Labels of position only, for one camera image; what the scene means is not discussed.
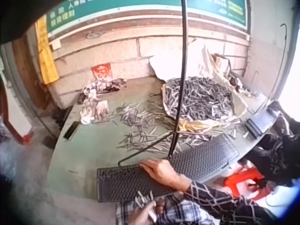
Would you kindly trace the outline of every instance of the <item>black patterned sleeve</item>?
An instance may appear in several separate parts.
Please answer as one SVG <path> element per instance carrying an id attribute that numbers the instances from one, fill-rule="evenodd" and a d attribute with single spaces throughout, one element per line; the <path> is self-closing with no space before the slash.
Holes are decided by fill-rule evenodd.
<path id="1" fill-rule="evenodd" d="M 192 182 L 184 196 L 187 200 L 199 204 L 214 218 L 220 219 L 220 224 L 237 222 L 264 224 L 275 219 L 269 210 L 260 207 L 252 200 L 243 196 L 234 197 L 196 181 Z"/>

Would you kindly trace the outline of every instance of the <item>green sign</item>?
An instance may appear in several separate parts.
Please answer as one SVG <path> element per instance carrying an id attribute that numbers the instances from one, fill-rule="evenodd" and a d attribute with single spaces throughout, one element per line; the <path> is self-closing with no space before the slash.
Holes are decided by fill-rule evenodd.
<path id="1" fill-rule="evenodd" d="M 187 0 L 188 11 L 247 28 L 246 0 Z M 47 14 L 49 36 L 81 22 L 111 13 L 143 10 L 181 10 L 180 0 L 67 0 Z"/>

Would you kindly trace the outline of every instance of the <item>yellow strap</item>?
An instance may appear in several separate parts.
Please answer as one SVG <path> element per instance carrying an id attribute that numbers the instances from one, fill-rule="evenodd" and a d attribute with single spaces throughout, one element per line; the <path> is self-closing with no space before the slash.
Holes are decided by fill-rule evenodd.
<path id="1" fill-rule="evenodd" d="M 41 17 L 36 22 L 36 32 L 37 32 L 37 47 L 39 55 L 39 63 L 42 73 L 42 78 L 45 84 L 52 83 L 58 80 L 56 66 L 53 61 L 51 49 L 48 42 L 48 32 L 46 25 L 46 15 Z"/>

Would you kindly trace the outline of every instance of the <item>black vertical pole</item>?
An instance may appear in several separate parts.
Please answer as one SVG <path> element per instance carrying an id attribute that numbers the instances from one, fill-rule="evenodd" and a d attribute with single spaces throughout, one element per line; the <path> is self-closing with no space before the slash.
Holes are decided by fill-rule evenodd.
<path id="1" fill-rule="evenodd" d="M 187 11 L 187 0 L 181 0 L 181 11 L 182 11 L 182 65 L 181 65 L 181 80 L 180 80 L 180 89 L 179 89 L 179 99 L 178 99 L 178 107 L 176 114 L 176 122 L 172 137 L 172 142 L 170 145 L 170 150 L 168 156 L 173 155 L 176 143 L 178 141 L 179 133 L 178 124 L 180 120 L 180 111 L 184 93 L 184 84 L 186 79 L 186 71 L 187 71 L 187 60 L 188 60 L 188 11 Z"/>

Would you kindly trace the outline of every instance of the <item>metal rod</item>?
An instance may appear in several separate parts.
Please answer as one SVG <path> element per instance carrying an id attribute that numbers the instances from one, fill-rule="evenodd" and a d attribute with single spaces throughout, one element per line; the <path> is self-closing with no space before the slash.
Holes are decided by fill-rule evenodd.
<path id="1" fill-rule="evenodd" d="M 182 11 L 182 65 L 181 65 L 181 80 L 180 80 L 180 89 L 179 89 L 179 99 L 177 107 L 176 122 L 172 137 L 172 142 L 169 150 L 168 156 L 173 155 L 176 143 L 178 141 L 179 134 L 178 124 L 180 120 L 180 111 L 183 99 L 184 84 L 186 80 L 186 71 L 187 71 L 187 60 L 188 60 L 188 12 L 187 12 L 187 0 L 181 0 L 181 11 Z"/>
<path id="2" fill-rule="evenodd" d="M 138 155 L 138 154 L 140 154 L 140 153 L 142 153 L 142 152 L 148 150 L 149 148 L 153 147 L 154 145 L 156 145 L 156 144 L 158 144 L 159 142 L 163 141 L 164 139 L 168 138 L 168 137 L 171 136 L 172 134 L 173 134 L 173 132 L 170 132 L 169 134 L 167 134 L 167 135 L 163 136 L 162 138 L 158 139 L 156 142 L 152 143 L 151 145 L 148 145 L 146 148 L 144 148 L 144 149 L 142 149 L 142 150 L 139 150 L 138 152 L 136 152 L 136 153 L 134 153 L 134 154 L 132 154 L 132 155 L 130 155 L 130 156 L 127 156 L 126 158 L 121 159 L 121 160 L 118 162 L 118 166 L 121 166 L 121 163 L 122 163 L 122 162 L 124 162 L 124 161 L 126 161 L 126 160 L 128 160 L 128 159 L 130 159 L 130 158 L 132 158 L 132 157 L 134 157 L 134 156 L 136 156 L 136 155 Z"/>

